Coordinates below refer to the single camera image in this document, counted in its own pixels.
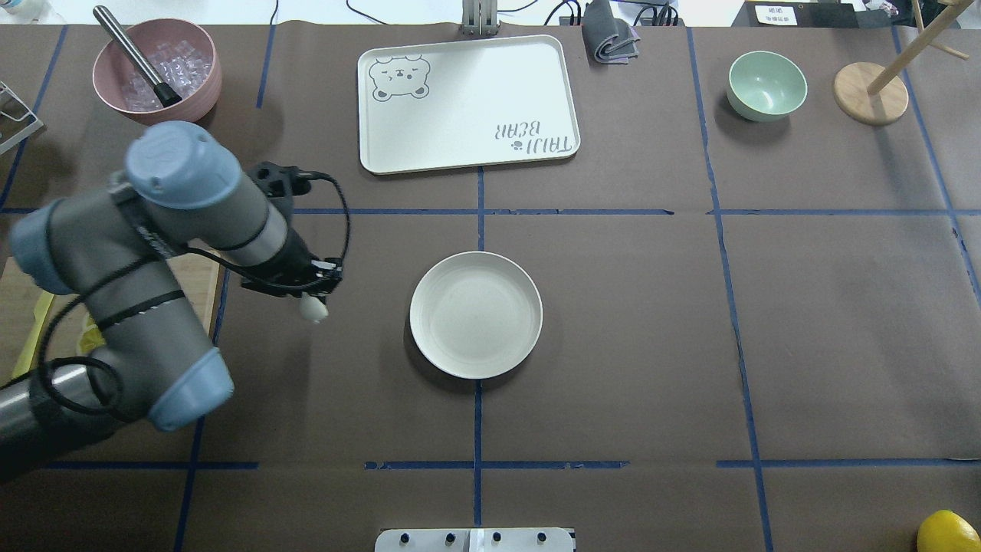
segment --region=folded towel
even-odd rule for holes
[[[627,22],[615,19],[609,0],[593,0],[583,15],[583,38],[599,63],[626,64],[638,56],[641,39]]]

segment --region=black cable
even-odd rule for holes
[[[617,2],[623,2],[625,4],[642,4],[645,7],[637,12],[637,17],[634,19],[634,27],[637,23],[641,21],[644,16],[644,12],[651,10],[653,13],[650,15],[650,24],[654,27],[676,27],[678,25],[678,10],[670,4],[653,4],[649,2],[632,2],[629,0],[615,0]]]
[[[551,21],[551,17],[554,16],[555,12],[559,11],[562,6],[569,6],[569,25],[577,25],[576,10],[573,9],[573,4],[579,8],[579,23],[581,23],[583,21],[583,7],[579,4],[578,0],[562,0],[561,4],[552,8],[552,11],[548,13],[548,17],[545,18],[545,23],[542,25],[548,25],[548,22]]]
[[[92,287],[89,288],[87,291],[79,294],[78,297],[72,299],[61,310],[59,310],[58,313],[55,314],[53,318],[51,318],[51,322],[48,324],[48,328],[44,331],[44,335],[41,336],[41,341],[38,344],[37,376],[38,379],[40,380],[41,388],[44,389],[44,392],[47,393],[49,397],[51,397],[51,400],[53,400],[59,406],[80,414],[99,415],[99,414],[108,414],[111,411],[115,410],[116,407],[119,405],[120,401],[123,398],[123,378],[122,376],[120,376],[120,373],[119,371],[116,370],[116,368],[110,366],[109,364],[103,362],[102,360],[93,359],[90,357],[70,357],[67,359],[56,359],[51,362],[48,362],[45,360],[45,358],[48,355],[48,346],[51,343],[51,337],[55,333],[55,328],[58,327],[58,324],[60,324],[61,321],[65,319],[65,316],[67,316],[68,313],[73,308],[75,308],[76,306],[84,302],[86,299],[91,297],[92,294],[101,290],[102,288],[106,287],[112,282],[119,280],[120,278],[130,274],[131,272],[143,266],[144,264],[159,259],[160,257],[147,255],[131,262],[130,264],[124,266],[123,268],[120,268],[119,270],[110,273],[108,276],[105,276],[104,278],[93,284]],[[65,395],[63,395],[62,392],[55,387],[55,383],[54,383],[55,370],[60,368],[61,366],[66,366],[69,364],[82,364],[85,366],[100,369],[106,372],[107,374],[109,374],[116,381],[116,392],[112,394],[111,399],[106,405],[103,405],[102,408],[93,408],[93,407],[87,407],[85,405],[81,405],[69,399]]]
[[[380,23],[382,25],[388,25],[387,23],[385,23],[384,21],[382,21],[380,19],[373,18],[373,17],[369,16],[368,14],[366,14],[364,12],[359,12],[358,10],[355,10],[354,9],[354,6],[351,6],[351,0],[344,0],[344,2],[347,4],[347,9],[350,10],[350,11],[352,11],[352,12],[354,12],[355,14],[358,14],[359,16],[364,16],[364,17],[370,19],[371,21],[373,21],[375,23]]]
[[[297,173],[296,176],[298,176],[300,178],[303,178],[303,179],[306,179],[308,181],[311,181],[311,180],[326,180],[326,181],[330,182],[331,184],[333,184],[334,185],[334,189],[337,190],[337,197],[340,198],[340,205],[341,205],[341,207],[343,208],[343,211],[344,211],[344,223],[345,223],[345,229],[344,229],[344,248],[340,252],[340,264],[343,265],[344,259],[347,257],[347,249],[348,249],[348,247],[351,244],[351,209],[350,209],[350,207],[347,206],[347,198],[344,197],[344,191],[340,188],[340,183],[334,177],[332,177],[331,175],[329,175],[327,173],[317,172],[317,171],[302,171],[300,173]],[[285,292],[305,292],[305,291],[312,290],[312,289],[316,288],[317,286],[321,285],[325,280],[327,280],[327,278],[321,278],[319,280],[314,280],[313,282],[310,282],[308,284],[303,284],[301,286],[287,286],[287,285],[284,285],[284,284],[277,284],[277,283],[270,282],[268,280],[263,280],[262,278],[258,278],[256,276],[253,276],[253,275],[249,274],[247,270],[245,270],[245,269],[243,269],[243,268],[241,268],[241,267],[239,267],[237,265],[231,264],[230,262],[224,260],[223,258],[221,258],[221,257],[219,257],[219,256],[217,256],[217,255],[215,255],[215,254],[213,254],[213,253],[211,253],[209,251],[206,251],[204,249],[187,248],[186,251],[189,252],[189,253],[194,253],[196,255],[201,255],[201,256],[203,256],[205,258],[209,258],[209,259],[217,262],[218,264],[221,264],[225,268],[229,269],[231,272],[234,272],[235,274],[237,274],[237,275],[239,275],[239,276],[241,276],[243,278],[248,278],[249,280],[251,280],[251,281],[253,281],[253,282],[257,283],[257,284],[260,284],[260,285],[263,285],[263,286],[267,286],[267,287],[270,287],[270,288],[273,288],[273,289],[277,289],[277,290],[282,290],[282,291],[285,291]]]
[[[531,2],[529,2],[528,4],[525,4],[524,6],[522,6],[520,8],[515,8],[513,10],[497,10],[497,12],[499,14],[513,14],[515,12],[520,12],[521,10],[524,10],[525,8],[531,8],[532,6],[534,6],[534,5],[538,4],[538,3],[539,3],[539,0],[532,0]]]
[[[344,210],[344,223],[346,224],[346,229],[344,230],[344,249],[340,252],[340,261],[344,262],[344,258],[347,257],[347,247],[351,244],[351,209],[347,206],[347,199],[344,197],[343,190],[340,189],[340,183],[331,175],[317,171],[304,171],[299,173],[298,176],[307,180],[326,180],[333,184],[334,189],[337,190],[337,197],[340,198],[340,206]]]

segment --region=wooden dowel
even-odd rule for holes
[[[923,12],[920,10],[919,0],[912,0],[912,5],[913,5],[913,18],[916,20],[916,28],[918,28],[919,30],[923,30]],[[947,52],[952,56],[960,58],[962,60],[971,59],[971,56],[959,50],[954,50],[950,46],[938,44],[937,42],[930,42],[930,45],[942,52]]]
[[[872,81],[866,90],[868,95],[872,96],[882,91],[882,88],[884,88],[889,81],[894,79],[905,66],[909,65],[909,62],[913,61],[913,58],[922,52],[923,49],[926,48],[927,45],[929,45],[930,42],[932,42],[942,30],[949,27],[950,24],[957,19],[957,16],[962,14],[973,1],[974,0],[960,0],[960,2],[957,4],[953,4],[952,6],[945,8],[944,11],[937,16],[937,19],[933,20],[933,23],[928,25],[923,32],[921,32],[909,44],[909,46],[906,47],[906,50],[903,50],[899,57],[897,57],[893,63],[889,64],[889,67],[887,67],[878,77],[875,78],[875,81]]]

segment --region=blue joint cap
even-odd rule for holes
[[[48,221],[58,201],[37,209],[15,224],[10,231],[10,249],[18,266],[33,278],[38,288],[63,296],[74,290],[58,274],[48,246]]]
[[[229,196],[241,165],[207,131],[184,121],[158,123],[129,145],[129,182],[144,199],[172,209],[208,207]]]
[[[174,431],[216,409],[232,391],[229,369],[218,348],[212,348],[164,392],[147,417],[160,431]]]

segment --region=white tray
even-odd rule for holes
[[[547,35],[368,50],[358,123],[376,174],[557,159],[580,143],[562,44]]]

